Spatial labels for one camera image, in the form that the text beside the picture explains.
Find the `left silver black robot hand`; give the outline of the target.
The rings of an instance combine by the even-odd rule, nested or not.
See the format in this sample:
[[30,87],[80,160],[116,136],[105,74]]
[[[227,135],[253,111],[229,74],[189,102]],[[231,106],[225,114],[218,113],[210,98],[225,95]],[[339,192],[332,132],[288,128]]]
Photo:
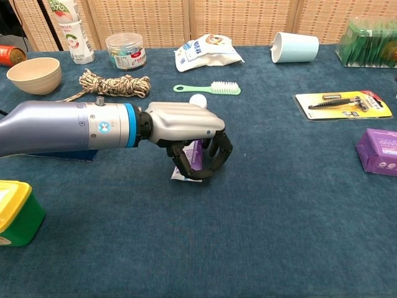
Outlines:
[[[165,148],[180,173],[192,180],[213,176],[228,159],[233,146],[225,132],[225,123],[214,113],[188,102],[151,102],[140,112],[135,110],[136,139],[148,140]],[[193,169],[184,153],[184,147],[196,140],[203,141],[209,156],[215,157],[209,169]]]

